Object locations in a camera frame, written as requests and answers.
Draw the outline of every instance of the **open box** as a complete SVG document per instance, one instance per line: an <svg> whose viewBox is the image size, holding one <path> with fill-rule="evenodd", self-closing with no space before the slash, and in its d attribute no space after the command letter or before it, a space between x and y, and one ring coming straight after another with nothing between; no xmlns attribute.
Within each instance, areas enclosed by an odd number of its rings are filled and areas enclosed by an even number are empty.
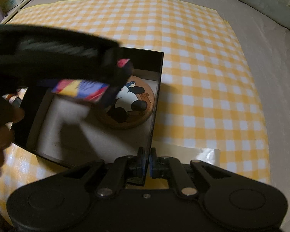
<svg viewBox="0 0 290 232"><path fill-rule="evenodd" d="M136 156L144 147L148 158L155 123L161 81L163 53L123 48L123 57L134 66L133 75L143 79L155 94L152 115L141 125L118 130L104 126L95 117L92 104L77 103L51 93L49 88L29 87L21 107L26 116L13 124L15 143L25 150L60 164L73 167L103 159Z"/></svg>

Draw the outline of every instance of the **white tissue box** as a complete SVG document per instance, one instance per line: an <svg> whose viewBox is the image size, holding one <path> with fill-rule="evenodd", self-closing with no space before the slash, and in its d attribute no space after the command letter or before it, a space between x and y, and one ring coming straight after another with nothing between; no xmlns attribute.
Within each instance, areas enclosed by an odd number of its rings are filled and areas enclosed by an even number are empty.
<svg viewBox="0 0 290 232"><path fill-rule="evenodd" d="M7 0L3 4L3 10L4 12L8 12L12 8L16 7L19 5L23 0Z"/></svg>

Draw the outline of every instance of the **panda leg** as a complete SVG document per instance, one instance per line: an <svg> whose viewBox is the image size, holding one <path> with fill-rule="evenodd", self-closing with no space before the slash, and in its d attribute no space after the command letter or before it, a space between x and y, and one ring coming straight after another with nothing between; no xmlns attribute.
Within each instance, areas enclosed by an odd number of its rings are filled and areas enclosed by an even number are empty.
<svg viewBox="0 0 290 232"><path fill-rule="evenodd" d="M131 104L132 111L143 112L147 109L147 102L144 100L136 100Z"/></svg>
<svg viewBox="0 0 290 232"><path fill-rule="evenodd" d="M118 123L123 123L128 118L127 112L122 107L112 108L107 114Z"/></svg>

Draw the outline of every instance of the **panda coaster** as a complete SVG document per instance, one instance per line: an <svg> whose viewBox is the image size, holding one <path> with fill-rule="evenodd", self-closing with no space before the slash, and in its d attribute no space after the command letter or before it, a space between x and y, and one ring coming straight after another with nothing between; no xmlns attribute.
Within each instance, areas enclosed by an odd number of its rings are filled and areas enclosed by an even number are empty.
<svg viewBox="0 0 290 232"><path fill-rule="evenodd" d="M96 117L108 127L128 129L145 122L153 111L154 103L155 96L150 86L131 76L114 103L107 109L98 109Z"/></svg>

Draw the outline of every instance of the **panda arm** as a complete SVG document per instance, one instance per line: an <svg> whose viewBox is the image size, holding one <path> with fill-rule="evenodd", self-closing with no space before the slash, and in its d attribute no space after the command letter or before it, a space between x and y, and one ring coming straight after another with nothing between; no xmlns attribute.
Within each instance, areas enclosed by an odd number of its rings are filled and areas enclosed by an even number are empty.
<svg viewBox="0 0 290 232"><path fill-rule="evenodd" d="M133 92L134 94L142 94L145 92L144 88L140 86L129 87L129 91Z"/></svg>

